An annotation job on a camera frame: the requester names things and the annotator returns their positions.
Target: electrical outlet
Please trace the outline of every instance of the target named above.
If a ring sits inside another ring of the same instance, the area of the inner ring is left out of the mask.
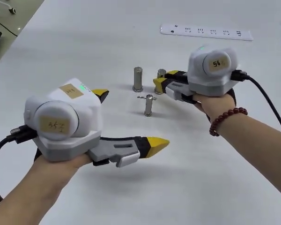
[[[183,35],[191,37],[222,38],[244,41],[253,40],[253,37],[248,30],[198,27],[181,24],[163,24],[160,27],[160,32],[162,34]]]

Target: red beaded bracelet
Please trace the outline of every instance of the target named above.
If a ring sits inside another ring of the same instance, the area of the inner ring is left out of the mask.
[[[209,129],[209,133],[212,136],[220,136],[215,130],[219,126],[220,123],[222,123],[225,119],[227,119],[229,116],[232,116],[234,114],[242,113],[245,115],[248,115],[248,111],[242,107],[240,108],[234,108],[233,110],[229,110],[228,112],[224,112],[221,116],[219,116],[217,119],[215,119]]]

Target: table surface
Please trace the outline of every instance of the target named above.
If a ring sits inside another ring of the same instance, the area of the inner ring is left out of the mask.
[[[165,22],[251,30],[255,40],[166,36],[159,33]],[[186,70],[190,53],[203,44],[235,48],[240,68],[261,83],[281,114],[281,0],[43,3],[0,61],[0,140],[23,123],[26,98],[77,77],[90,89],[110,90],[104,136],[158,136],[170,145],[121,169],[83,167],[42,225],[281,225],[281,194],[222,138],[208,134],[203,114],[161,95],[147,118],[145,102],[131,90],[134,67],[143,67],[144,96],[158,69]],[[257,88],[244,82],[235,91],[239,106],[281,130]],[[3,196],[35,152],[33,142],[2,149]]]

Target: hand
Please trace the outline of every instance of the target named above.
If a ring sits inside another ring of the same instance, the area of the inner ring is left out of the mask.
[[[80,155],[64,162],[49,162],[41,155],[32,165],[28,175],[41,180],[46,186],[62,189],[75,175],[80,167],[91,163],[86,155]]]
[[[193,99],[200,103],[195,106],[210,117],[213,122],[218,116],[236,107],[233,98],[226,94],[222,97],[207,97],[203,95],[194,95]]]

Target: floor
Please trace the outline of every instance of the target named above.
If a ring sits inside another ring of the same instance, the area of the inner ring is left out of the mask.
[[[10,14],[8,7],[0,4],[0,23],[9,28],[13,33],[19,34],[25,27],[44,0],[2,0],[16,9],[16,14]],[[14,35],[0,26],[2,32],[0,42],[0,57],[9,49],[16,39]]]

